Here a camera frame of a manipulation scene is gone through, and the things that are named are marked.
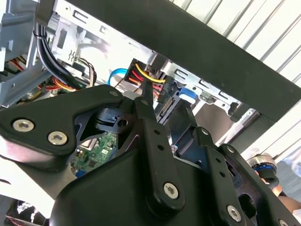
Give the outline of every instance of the red wire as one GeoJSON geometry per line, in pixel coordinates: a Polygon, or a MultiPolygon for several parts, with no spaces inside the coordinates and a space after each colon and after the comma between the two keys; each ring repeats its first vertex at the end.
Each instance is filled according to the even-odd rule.
{"type": "Polygon", "coordinates": [[[23,68],[21,67],[21,65],[16,60],[11,60],[10,62],[13,65],[15,65],[20,71],[23,71],[23,68]]]}
{"type": "Polygon", "coordinates": [[[59,86],[46,86],[46,91],[52,91],[52,90],[58,90],[60,89],[61,87],[59,86]]]}
{"type": "MultiPolygon", "coordinates": [[[[135,80],[135,79],[133,79],[133,78],[131,78],[131,77],[129,77],[128,78],[130,81],[132,81],[132,82],[134,82],[134,83],[137,83],[137,85],[140,85],[140,82],[138,82],[137,80],[135,80]]],[[[156,92],[153,92],[154,93],[154,95],[158,98],[159,97],[159,94],[158,93],[156,93],[156,92]]]]}
{"type": "Polygon", "coordinates": [[[12,218],[8,218],[10,220],[11,223],[13,223],[14,225],[16,226],[24,226],[24,225],[21,225],[19,224],[18,222],[16,222],[15,220],[13,220],[12,218]]]}
{"type": "MultiPolygon", "coordinates": [[[[141,78],[135,71],[132,71],[133,75],[140,81],[143,81],[143,78],[141,78]]],[[[153,84],[153,88],[156,89],[156,90],[159,90],[161,91],[162,90],[162,87],[160,86],[157,86],[155,84],[153,84]]]]}
{"type": "Polygon", "coordinates": [[[157,90],[160,90],[160,91],[162,90],[162,87],[160,87],[160,86],[157,86],[155,84],[153,84],[152,86],[153,86],[154,89],[157,89],[157,90]]]}
{"type": "Polygon", "coordinates": [[[143,78],[141,78],[134,70],[132,70],[133,75],[140,81],[143,81],[143,78]]]}

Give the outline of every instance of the black frame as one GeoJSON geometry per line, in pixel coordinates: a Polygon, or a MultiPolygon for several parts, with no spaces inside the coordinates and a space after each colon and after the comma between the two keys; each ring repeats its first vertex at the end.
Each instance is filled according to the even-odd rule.
{"type": "Polygon", "coordinates": [[[105,131],[118,133],[118,157],[68,184],[56,199],[50,225],[278,226],[281,219],[300,226],[232,146],[213,144],[183,100],[170,117],[179,122],[170,129],[178,140],[176,154],[191,163],[173,157],[166,128],[156,120],[147,80],[143,96],[134,100],[101,85],[9,108],[0,112],[0,119],[7,147],[0,155],[44,171],[64,169],[85,140],[105,131]],[[13,122],[21,118],[32,121],[33,130],[15,130],[13,122]],[[52,145],[47,138],[52,131],[63,132],[67,143],[52,145]],[[242,195],[247,202],[239,202],[242,195]]]}
{"type": "Polygon", "coordinates": [[[299,87],[168,0],[68,2],[274,122],[301,99],[299,87]]]}

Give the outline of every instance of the blue cable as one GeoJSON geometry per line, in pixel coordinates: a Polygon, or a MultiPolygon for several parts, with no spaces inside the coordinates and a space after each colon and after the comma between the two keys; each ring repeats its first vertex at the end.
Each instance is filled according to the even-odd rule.
{"type": "Polygon", "coordinates": [[[127,73],[127,69],[125,68],[118,68],[114,71],[111,72],[110,76],[109,76],[109,79],[108,79],[108,82],[107,84],[108,85],[111,85],[111,78],[116,75],[116,74],[126,74],[127,73]]]}

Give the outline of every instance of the power supply cable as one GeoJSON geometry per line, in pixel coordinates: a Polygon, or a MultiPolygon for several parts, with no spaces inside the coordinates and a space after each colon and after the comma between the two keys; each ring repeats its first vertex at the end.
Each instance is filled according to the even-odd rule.
{"type": "Polygon", "coordinates": [[[147,78],[148,80],[152,81],[152,82],[156,82],[156,83],[164,83],[166,80],[165,79],[162,79],[162,80],[159,80],[159,79],[154,79],[152,77],[150,77],[147,73],[145,73],[138,64],[135,64],[136,68],[138,69],[138,71],[145,77],[147,78]]]}
{"type": "Polygon", "coordinates": [[[95,71],[94,66],[88,62],[84,58],[79,58],[80,62],[82,62],[84,65],[86,65],[89,68],[89,76],[90,76],[90,87],[94,86],[97,80],[97,73],[95,71]]]}
{"type": "Polygon", "coordinates": [[[65,83],[73,89],[81,89],[81,86],[71,73],[62,67],[53,56],[46,40],[46,28],[36,23],[33,34],[36,38],[38,54],[44,67],[62,83],[65,83]]]}

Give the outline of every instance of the black connector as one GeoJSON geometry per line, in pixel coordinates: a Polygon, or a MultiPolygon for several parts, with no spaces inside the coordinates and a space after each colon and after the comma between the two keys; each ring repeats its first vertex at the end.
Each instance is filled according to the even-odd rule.
{"type": "Polygon", "coordinates": [[[143,76],[142,76],[142,75],[140,74],[140,72],[137,70],[135,64],[138,64],[139,67],[140,67],[142,70],[145,70],[145,69],[146,69],[146,64],[142,63],[142,62],[139,61],[139,60],[133,59],[132,62],[131,62],[131,64],[130,64],[130,66],[129,66],[129,68],[128,68],[128,70],[127,70],[127,73],[126,73],[126,75],[125,75],[125,77],[124,77],[124,81],[127,81],[127,82],[129,82],[129,83],[132,83],[132,84],[134,84],[134,85],[137,85],[137,83],[131,81],[130,78],[136,80],[136,81],[139,82],[139,83],[142,83],[142,81],[141,81],[140,79],[138,79],[138,78],[133,74],[132,71],[136,72],[136,74],[138,74],[138,75],[140,76],[140,78],[143,78],[143,76]]]}

